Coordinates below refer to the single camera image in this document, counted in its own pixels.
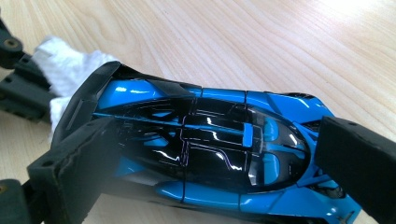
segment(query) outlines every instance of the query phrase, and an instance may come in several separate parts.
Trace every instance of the toy car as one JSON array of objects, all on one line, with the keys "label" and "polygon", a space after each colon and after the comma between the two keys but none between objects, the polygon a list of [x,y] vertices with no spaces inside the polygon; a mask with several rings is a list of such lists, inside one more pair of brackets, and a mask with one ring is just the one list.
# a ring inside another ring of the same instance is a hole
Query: toy car
[{"label": "toy car", "polygon": [[55,138],[115,117],[115,176],[137,197],[308,223],[353,222],[361,210],[314,163],[320,120],[332,113],[312,95],[201,88],[113,62],[74,99]]}]

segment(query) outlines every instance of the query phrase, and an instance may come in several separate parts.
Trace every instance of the wood grain surface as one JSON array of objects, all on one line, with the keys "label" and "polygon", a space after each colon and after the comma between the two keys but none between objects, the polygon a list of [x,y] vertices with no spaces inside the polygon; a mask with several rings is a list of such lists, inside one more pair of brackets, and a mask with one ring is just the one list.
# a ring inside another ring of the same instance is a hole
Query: wood grain surface
[{"label": "wood grain surface", "polygon": [[[301,91],[396,141],[394,1],[13,1],[1,16],[28,53],[46,35],[143,73],[205,87]],[[0,78],[9,71],[1,70]],[[0,112],[0,178],[49,148],[50,126]],[[101,196],[85,223],[242,223]],[[375,223],[361,213],[355,223]]]}]

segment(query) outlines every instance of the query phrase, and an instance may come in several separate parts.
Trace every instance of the white tissue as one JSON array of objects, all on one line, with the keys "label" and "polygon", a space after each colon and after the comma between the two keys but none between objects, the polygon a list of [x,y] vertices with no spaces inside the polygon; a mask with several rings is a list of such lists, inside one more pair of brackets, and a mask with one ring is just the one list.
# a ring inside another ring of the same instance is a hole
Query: white tissue
[{"label": "white tissue", "polygon": [[53,132],[70,98],[85,79],[102,64],[117,61],[117,58],[100,50],[90,54],[78,52],[61,38],[47,36],[35,49],[32,60],[43,72],[50,90],[60,96],[50,102]]}]

